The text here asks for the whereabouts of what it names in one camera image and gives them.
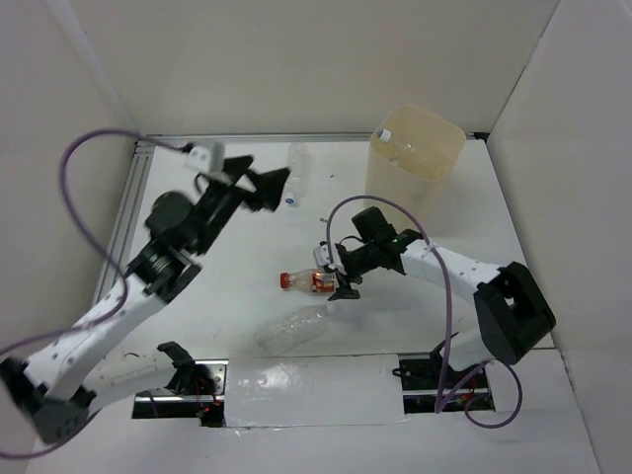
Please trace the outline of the clear bottle blue-white cap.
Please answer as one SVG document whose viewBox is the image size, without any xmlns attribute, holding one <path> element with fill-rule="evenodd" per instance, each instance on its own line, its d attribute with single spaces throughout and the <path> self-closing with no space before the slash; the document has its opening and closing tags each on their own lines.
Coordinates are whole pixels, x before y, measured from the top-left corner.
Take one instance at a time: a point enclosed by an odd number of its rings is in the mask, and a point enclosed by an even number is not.
<svg viewBox="0 0 632 474">
<path fill-rule="evenodd" d="M 305 143 L 293 142 L 288 147 L 287 168 L 290 170 L 285 183 L 283 201 L 297 207 L 308 189 L 313 156 Z"/>
<path fill-rule="evenodd" d="M 310 342 L 326 331 L 332 317 L 329 305 L 302 307 L 266 324 L 253 337 L 262 356 L 280 356 Z"/>
</svg>

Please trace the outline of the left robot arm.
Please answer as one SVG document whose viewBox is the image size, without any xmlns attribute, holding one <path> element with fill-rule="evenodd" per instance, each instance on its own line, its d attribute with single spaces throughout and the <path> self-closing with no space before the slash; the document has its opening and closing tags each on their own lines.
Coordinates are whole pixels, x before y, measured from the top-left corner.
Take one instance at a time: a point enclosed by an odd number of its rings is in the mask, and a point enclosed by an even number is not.
<svg viewBox="0 0 632 474">
<path fill-rule="evenodd" d="M 175 342 L 112 368 L 101 363 L 198 276 L 194 258 L 206 254 L 236 210 L 278 208 L 289 169 L 258 173 L 253 161 L 251 155 L 224 160 L 219 173 L 207 176 L 198 201 L 177 191 L 159 196 L 144 222 L 149 241 L 122 279 L 48 346 L 25 360 L 2 361 L 1 380 L 43 444 L 70 440 L 103 408 L 128 396 L 154 389 L 183 394 L 197 378 L 213 386 L 208 370 Z"/>
</svg>

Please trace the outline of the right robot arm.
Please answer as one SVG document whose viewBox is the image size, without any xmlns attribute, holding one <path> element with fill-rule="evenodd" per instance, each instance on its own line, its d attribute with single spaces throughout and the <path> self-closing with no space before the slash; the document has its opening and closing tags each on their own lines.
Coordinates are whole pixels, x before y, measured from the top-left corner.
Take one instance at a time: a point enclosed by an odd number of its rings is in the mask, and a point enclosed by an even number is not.
<svg viewBox="0 0 632 474">
<path fill-rule="evenodd" d="M 397 232 L 376 206 L 352 223 L 361 245 L 349 250 L 339 243 L 328 250 L 339 283 L 334 299 L 358 299 L 354 286 L 365 274 L 384 269 L 433 283 L 475 308 L 477 325 L 452 332 L 450 348 L 434 351 L 431 375 L 438 385 L 454 386 L 466 369 L 483 361 L 515 365 L 555 328 L 553 311 L 525 265 L 475 261 L 433 245 L 418 230 Z"/>
</svg>

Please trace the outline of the red cap labelled bottle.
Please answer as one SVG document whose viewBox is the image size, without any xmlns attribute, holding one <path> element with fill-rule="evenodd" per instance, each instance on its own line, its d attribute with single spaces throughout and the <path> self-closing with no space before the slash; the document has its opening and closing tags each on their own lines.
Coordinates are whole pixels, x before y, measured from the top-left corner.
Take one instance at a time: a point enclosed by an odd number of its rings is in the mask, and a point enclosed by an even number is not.
<svg viewBox="0 0 632 474">
<path fill-rule="evenodd" d="M 322 269 L 308 269 L 296 273 L 281 273 L 279 286 L 283 290 L 301 291 L 309 294 L 332 294 L 337 289 L 334 274 Z"/>
</svg>

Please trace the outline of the clear bottle white cap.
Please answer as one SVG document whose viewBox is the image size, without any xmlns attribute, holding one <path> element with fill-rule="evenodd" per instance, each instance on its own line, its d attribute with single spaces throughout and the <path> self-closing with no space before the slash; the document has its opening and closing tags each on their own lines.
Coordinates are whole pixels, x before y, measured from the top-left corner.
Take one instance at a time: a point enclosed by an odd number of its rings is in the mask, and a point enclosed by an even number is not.
<svg viewBox="0 0 632 474">
<path fill-rule="evenodd" d="M 378 129 L 376 137 L 389 147 L 388 159 L 396 162 L 402 169 L 426 176 L 429 180 L 437 180 L 444 171 L 444 162 L 440 155 L 419 139 L 386 128 Z"/>
</svg>

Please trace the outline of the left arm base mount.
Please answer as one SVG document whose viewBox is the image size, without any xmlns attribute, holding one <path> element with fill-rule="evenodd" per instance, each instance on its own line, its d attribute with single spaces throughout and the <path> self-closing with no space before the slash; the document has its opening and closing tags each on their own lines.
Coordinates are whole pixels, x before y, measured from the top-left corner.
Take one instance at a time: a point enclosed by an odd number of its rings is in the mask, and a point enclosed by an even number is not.
<svg viewBox="0 0 632 474">
<path fill-rule="evenodd" d="M 223 428 L 228 361 L 194 359 L 175 342 L 163 343 L 157 350 L 175 372 L 165 386 L 136 394 L 131 417 L 197 419 L 202 427 Z"/>
</svg>

